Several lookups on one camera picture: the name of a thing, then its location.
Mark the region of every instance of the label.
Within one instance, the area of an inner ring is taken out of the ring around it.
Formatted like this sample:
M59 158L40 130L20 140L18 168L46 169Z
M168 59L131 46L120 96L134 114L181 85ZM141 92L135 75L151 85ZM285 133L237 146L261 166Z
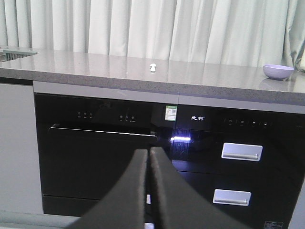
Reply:
M176 121L177 106L166 106L165 110L165 120L166 121Z
M283 222L265 221L264 229L282 229Z

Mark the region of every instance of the kitchen countertop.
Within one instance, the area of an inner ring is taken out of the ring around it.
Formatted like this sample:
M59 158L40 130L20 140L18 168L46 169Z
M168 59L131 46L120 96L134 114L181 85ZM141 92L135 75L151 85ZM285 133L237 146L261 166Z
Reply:
M231 100L305 105L305 73L268 79L262 68L33 50L0 62L0 77ZM150 64L157 64L150 72Z

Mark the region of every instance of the sink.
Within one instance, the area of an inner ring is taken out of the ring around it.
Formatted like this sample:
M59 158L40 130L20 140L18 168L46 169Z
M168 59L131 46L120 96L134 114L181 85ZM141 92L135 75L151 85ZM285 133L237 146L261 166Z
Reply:
M33 51L20 51L20 50L10 50L10 49L3 49L0 52L0 62L4 61L12 61L18 58L23 58L27 56L36 55L37 52Z

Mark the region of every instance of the appliance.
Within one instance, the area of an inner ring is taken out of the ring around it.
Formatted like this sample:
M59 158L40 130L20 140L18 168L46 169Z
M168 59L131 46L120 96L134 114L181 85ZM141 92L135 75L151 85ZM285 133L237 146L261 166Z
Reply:
M170 158L208 202L252 229L286 229L305 174L305 115L178 105Z
M35 108L43 212L81 216L116 184L135 149L170 149L177 105L35 94Z
M83 215L135 149L160 146L233 220L288 228L305 174L304 114L43 93L35 93L35 107L46 214ZM148 205L146 213L153 222Z

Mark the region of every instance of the white cabinet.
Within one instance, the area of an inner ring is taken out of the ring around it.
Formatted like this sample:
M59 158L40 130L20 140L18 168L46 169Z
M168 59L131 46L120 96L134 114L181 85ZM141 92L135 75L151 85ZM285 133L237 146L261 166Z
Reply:
M43 213L32 86L0 83L0 210Z

